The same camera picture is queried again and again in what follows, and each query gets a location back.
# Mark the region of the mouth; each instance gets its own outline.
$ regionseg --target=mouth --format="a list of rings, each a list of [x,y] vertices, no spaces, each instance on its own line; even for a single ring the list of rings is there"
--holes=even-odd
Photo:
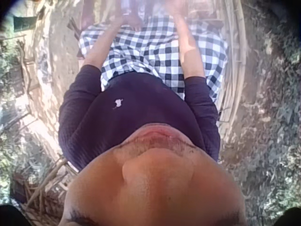
[[[184,135],[179,130],[166,124],[147,124],[139,128],[137,131],[135,131],[128,139],[125,140],[125,142],[130,142],[134,139],[144,138],[144,137],[149,137],[149,138],[167,137],[167,138],[178,139],[184,143],[193,145],[192,141],[186,135]]]

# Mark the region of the checkered fabric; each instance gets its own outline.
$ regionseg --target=checkered fabric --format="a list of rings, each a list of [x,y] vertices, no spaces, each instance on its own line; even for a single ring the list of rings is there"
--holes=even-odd
[[[228,45],[213,26],[197,19],[188,19],[187,24],[202,53],[210,97],[215,101],[227,63]],[[97,24],[82,32],[79,45],[84,57],[107,27],[107,24]],[[123,26],[112,43],[101,71],[103,90],[114,76],[136,71],[159,77],[184,99],[184,75],[179,59],[178,35],[172,18],[149,17],[144,20],[141,32]]]

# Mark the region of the nose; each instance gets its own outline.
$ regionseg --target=nose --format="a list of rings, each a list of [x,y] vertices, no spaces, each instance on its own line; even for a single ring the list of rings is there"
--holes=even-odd
[[[171,150],[152,148],[125,162],[122,173],[130,191],[135,195],[153,195],[154,199],[187,190],[193,176],[193,163]]]

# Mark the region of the dirt ground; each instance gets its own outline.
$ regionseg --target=dirt ground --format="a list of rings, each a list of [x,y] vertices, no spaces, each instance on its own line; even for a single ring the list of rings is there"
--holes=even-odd
[[[242,3],[249,45],[246,80],[220,162],[242,187],[249,225],[269,226],[300,194],[298,39],[293,28],[259,7],[256,0]],[[27,46],[27,55],[36,61],[41,40],[49,48],[52,77],[47,92],[43,87],[31,91],[31,106],[56,140],[58,109],[79,71],[78,43],[67,24],[71,17],[79,24],[81,9],[82,1],[59,1]]]

